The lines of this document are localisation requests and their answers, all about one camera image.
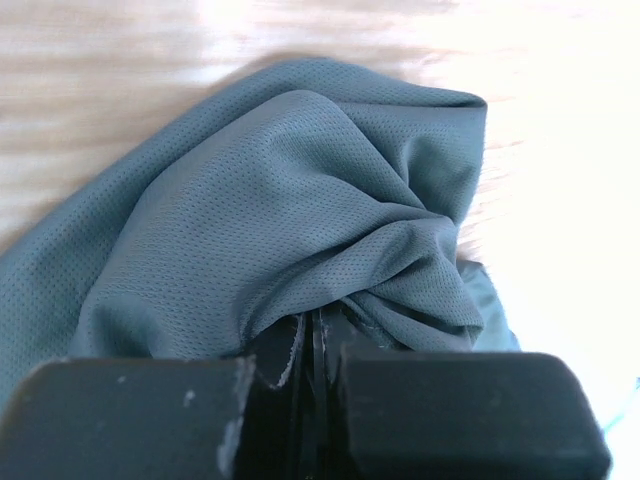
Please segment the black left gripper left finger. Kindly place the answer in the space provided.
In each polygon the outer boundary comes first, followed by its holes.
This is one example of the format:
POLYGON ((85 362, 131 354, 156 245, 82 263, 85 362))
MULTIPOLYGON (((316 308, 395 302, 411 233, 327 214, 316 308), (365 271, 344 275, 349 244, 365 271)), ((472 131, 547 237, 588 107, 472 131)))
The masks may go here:
POLYGON ((29 373, 1 421, 5 479, 292 479, 307 323, 218 360, 65 359, 29 373))

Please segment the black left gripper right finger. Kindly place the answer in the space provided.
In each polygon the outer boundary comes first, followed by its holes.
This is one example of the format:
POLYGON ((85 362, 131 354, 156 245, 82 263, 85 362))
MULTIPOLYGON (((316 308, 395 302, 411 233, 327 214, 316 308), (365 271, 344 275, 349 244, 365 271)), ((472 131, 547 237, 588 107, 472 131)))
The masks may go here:
POLYGON ((377 347, 312 316, 319 479, 603 479, 611 454, 573 372, 542 353, 377 347))

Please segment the dark grey t-shirt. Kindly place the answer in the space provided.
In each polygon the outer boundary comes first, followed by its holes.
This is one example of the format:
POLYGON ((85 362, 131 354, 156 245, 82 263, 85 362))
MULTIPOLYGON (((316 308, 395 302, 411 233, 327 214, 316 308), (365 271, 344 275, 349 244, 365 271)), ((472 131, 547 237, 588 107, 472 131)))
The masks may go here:
POLYGON ((334 303, 384 348, 515 349, 456 256, 486 113, 319 58, 214 94, 2 255, 2 396, 54 358, 223 357, 334 303))

